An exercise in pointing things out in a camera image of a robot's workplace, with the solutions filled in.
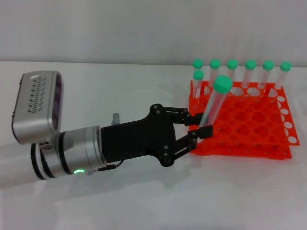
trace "green test tube cap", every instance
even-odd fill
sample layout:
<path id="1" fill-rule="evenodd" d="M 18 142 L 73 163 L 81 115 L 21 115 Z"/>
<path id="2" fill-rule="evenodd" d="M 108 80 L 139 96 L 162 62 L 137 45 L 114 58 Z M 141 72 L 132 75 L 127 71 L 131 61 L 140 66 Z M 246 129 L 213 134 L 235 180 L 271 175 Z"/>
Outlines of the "green test tube cap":
<path id="1" fill-rule="evenodd" d="M 281 65 L 280 65 L 280 69 L 284 72 L 289 72 L 291 69 L 292 65 L 290 62 L 288 61 L 284 61 Z"/>
<path id="2" fill-rule="evenodd" d="M 228 67 L 229 69 L 236 69 L 236 68 L 238 67 L 238 62 L 237 62 L 237 60 L 234 60 L 234 59 L 229 60 L 228 63 L 227 63 L 227 67 Z"/>
<path id="3" fill-rule="evenodd" d="M 195 70 L 193 74 L 193 78 L 195 80 L 201 81 L 203 79 L 203 71 L 200 69 Z"/>
<path id="4" fill-rule="evenodd" d="M 267 71 L 271 71 L 274 68 L 274 62 L 271 60 L 266 60 L 264 61 L 262 67 Z"/>
<path id="5" fill-rule="evenodd" d="M 218 69 L 221 66 L 221 62 L 219 59 L 212 59 L 210 62 L 210 67 L 212 69 Z"/>
<path id="6" fill-rule="evenodd" d="M 257 63 L 254 60 L 248 60 L 245 63 L 245 68 L 248 70 L 254 70 L 256 68 Z"/>
<path id="7" fill-rule="evenodd" d="M 231 80 L 231 78 L 225 75 L 220 75 L 215 79 L 213 88 L 216 92 L 228 93 L 230 92 L 232 85 L 233 81 Z"/>
<path id="8" fill-rule="evenodd" d="M 193 67 L 196 69 L 201 69 L 203 66 L 203 61 L 201 59 L 195 59 L 193 61 Z"/>

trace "white wall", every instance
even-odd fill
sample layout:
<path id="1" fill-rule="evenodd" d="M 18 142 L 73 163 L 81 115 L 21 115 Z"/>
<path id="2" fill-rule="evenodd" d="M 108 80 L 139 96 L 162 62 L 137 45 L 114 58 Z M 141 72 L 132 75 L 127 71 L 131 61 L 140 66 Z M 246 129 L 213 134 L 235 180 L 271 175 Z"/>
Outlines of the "white wall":
<path id="1" fill-rule="evenodd" d="M 0 0 L 0 60 L 307 66 L 307 0 Z"/>

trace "camera housing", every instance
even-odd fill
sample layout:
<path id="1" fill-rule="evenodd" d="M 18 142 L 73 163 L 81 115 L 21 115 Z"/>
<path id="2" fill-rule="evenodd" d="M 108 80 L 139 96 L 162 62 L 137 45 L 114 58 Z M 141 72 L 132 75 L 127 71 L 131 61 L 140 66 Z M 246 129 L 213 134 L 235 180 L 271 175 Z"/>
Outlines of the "camera housing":
<path id="1" fill-rule="evenodd" d="M 58 71 L 25 73 L 20 81 L 12 131 L 20 144 L 53 137 L 60 130 L 63 83 Z"/>

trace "test tube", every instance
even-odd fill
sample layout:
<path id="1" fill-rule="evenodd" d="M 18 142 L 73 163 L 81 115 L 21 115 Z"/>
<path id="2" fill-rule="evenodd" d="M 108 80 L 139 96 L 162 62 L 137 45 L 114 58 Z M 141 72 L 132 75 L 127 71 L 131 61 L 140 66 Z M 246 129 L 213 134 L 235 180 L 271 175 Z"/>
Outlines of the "test tube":
<path id="1" fill-rule="evenodd" d="M 203 66 L 203 62 L 201 59 L 195 59 L 193 61 L 193 67 L 194 67 L 194 70 L 197 70 L 197 69 L 201 69 Z"/>
<path id="2" fill-rule="evenodd" d="M 227 76 L 231 78 L 231 80 L 235 77 L 236 68 L 238 67 L 238 62 L 234 59 L 229 60 L 227 63 Z"/>
<path id="3" fill-rule="evenodd" d="M 271 60 L 266 60 L 264 61 L 262 67 L 263 67 L 263 74 L 260 79 L 260 82 L 258 83 L 258 88 L 261 90 L 263 90 L 265 88 L 265 85 L 267 84 L 271 70 L 274 68 L 274 63 Z"/>
<path id="4" fill-rule="evenodd" d="M 233 85 L 232 79 L 227 76 L 218 76 L 213 85 L 213 92 L 210 95 L 205 112 L 201 118 L 200 126 L 213 125 L 227 93 Z"/>
<path id="5" fill-rule="evenodd" d="M 283 86 L 284 80 L 286 79 L 288 72 L 291 69 L 291 63 L 288 61 L 284 61 L 281 66 L 280 66 L 280 72 L 279 72 L 279 76 L 277 78 L 277 81 L 275 83 L 274 88 L 276 90 L 280 90 Z"/>
<path id="6" fill-rule="evenodd" d="M 213 87 L 213 84 L 214 84 L 214 81 L 217 77 L 217 72 L 218 72 L 220 65 L 221 65 L 220 60 L 218 60 L 218 59 L 212 59 L 211 60 L 211 62 L 210 62 L 211 70 L 210 70 L 210 77 L 209 77 L 209 87 Z"/>
<path id="7" fill-rule="evenodd" d="M 253 74 L 253 70 L 256 68 L 256 62 L 254 60 L 248 60 L 245 63 L 245 74 L 244 74 L 244 78 L 242 80 L 242 84 L 241 87 L 243 89 L 248 88 L 249 83 L 250 83 L 250 79 L 251 79 L 251 75 Z"/>
<path id="8" fill-rule="evenodd" d="M 203 71 L 197 69 L 193 74 L 193 98 L 199 98 L 201 93 L 201 80 L 203 79 Z"/>

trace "cable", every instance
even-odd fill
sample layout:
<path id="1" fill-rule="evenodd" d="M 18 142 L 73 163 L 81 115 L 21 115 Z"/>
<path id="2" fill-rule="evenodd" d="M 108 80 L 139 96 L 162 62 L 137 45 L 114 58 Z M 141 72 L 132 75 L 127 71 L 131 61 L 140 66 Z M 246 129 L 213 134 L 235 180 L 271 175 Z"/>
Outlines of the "cable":
<path id="1" fill-rule="evenodd" d="M 124 161 L 122 160 L 120 163 L 118 163 L 117 165 L 115 165 L 115 168 L 119 167 Z"/>
<path id="2" fill-rule="evenodd" d="M 124 161 L 121 161 L 118 164 L 109 164 L 104 168 L 100 168 L 98 169 L 98 171 L 105 171 L 105 170 L 110 170 L 110 169 L 116 169 L 117 167 L 119 167 Z"/>

